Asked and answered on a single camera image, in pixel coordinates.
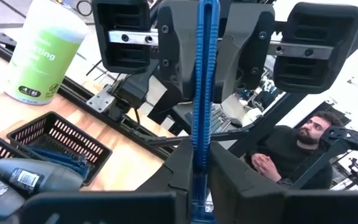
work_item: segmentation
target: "barcode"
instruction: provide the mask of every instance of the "barcode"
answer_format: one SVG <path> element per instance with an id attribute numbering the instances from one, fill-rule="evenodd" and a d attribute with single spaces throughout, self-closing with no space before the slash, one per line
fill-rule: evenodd
<path id="1" fill-rule="evenodd" d="M 32 174 L 30 172 L 22 170 L 17 181 L 22 184 L 34 187 L 39 178 L 40 177 L 37 174 Z"/>

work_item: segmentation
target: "wooden table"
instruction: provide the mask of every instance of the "wooden table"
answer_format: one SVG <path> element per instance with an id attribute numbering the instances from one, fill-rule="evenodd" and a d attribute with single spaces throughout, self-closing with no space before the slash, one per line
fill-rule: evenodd
<path id="1" fill-rule="evenodd" d="M 77 70 L 76 72 L 85 74 L 86 71 Z M 7 62 L 0 58 L 0 137 L 6 139 L 6 134 L 12 130 L 46 112 L 55 111 L 113 151 L 110 159 L 93 183 L 85 188 L 86 190 L 134 190 L 162 165 L 161 159 L 60 95 L 44 106 L 27 105 L 12 99 L 3 90 L 7 75 L 9 75 Z M 85 82 L 84 87 L 93 93 L 102 89 L 99 84 L 92 81 Z M 135 118 L 133 110 L 128 115 Z M 141 125 L 156 135 L 173 136 L 147 116 L 142 114 L 139 116 Z"/>

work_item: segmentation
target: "man's hand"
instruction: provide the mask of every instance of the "man's hand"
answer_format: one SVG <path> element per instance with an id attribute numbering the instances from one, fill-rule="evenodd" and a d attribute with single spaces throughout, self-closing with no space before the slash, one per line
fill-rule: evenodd
<path id="1" fill-rule="evenodd" d="M 256 153 L 252 156 L 251 160 L 255 169 L 271 181 L 277 182 L 282 178 L 269 156 Z"/>

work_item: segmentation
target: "wipes container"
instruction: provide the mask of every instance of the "wipes container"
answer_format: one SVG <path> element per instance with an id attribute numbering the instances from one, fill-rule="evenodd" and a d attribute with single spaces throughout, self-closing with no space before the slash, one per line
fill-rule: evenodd
<path id="1" fill-rule="evenodd" d="M 5 92 L 24 103 L 53 100 L 88 27 L 50 0 L 33 0 L 9 62 Z"/>

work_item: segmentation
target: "black sweater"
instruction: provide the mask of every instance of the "black sweater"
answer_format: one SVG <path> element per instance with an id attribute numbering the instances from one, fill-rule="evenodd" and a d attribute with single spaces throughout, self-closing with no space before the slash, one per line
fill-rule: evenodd
<path id="1" fill-rule="evenodd" d="M 282 179 L 295 182 L 312 163 L 311 157 L 319 157 L 319 151 L 302 149 L 296 145 L 297 131 L 288 126 L 276 126 L 272 132 L 261 139 L 245 156 L 246 162 L 252 167 L 251 156 L 255 153 L 270 156 Z M 315 174 L 302 189 L 329 189 L 333 179 L 333 168 L 327 163 Z"/>

